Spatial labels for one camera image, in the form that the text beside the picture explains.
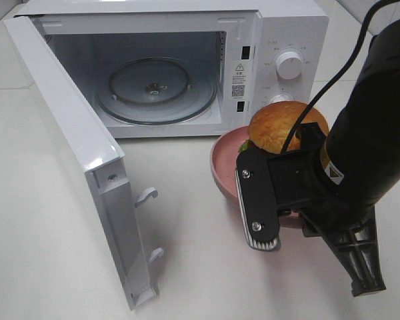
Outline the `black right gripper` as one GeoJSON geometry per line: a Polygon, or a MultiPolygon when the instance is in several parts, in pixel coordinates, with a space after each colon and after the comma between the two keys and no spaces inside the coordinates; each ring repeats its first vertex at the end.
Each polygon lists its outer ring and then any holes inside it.
{"type": "Polygon", "coordinates": [[[318,124],[300,127],[301,149],[267,160],[271,201],[266,222],[277,237],[280,216],[299,211],[305,237],[321,237],[351,278],[353,296],[386,290],[381,274],[375,208],[356,210],[322,168],[325,136],[318,124]]]}

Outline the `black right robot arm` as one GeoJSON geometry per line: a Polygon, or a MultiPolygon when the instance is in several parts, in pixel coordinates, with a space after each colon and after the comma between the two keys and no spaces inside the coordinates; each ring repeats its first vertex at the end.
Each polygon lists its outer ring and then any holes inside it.
{"type": "Polygon", "coordinates": [[[328,136],[313,125],[302,152],[268,160],[273,212],[298,210],[323,238],[355,296],[385,289],[375,204],[400,180],[400,19],[373,38],[347,105],[328,136]]]}

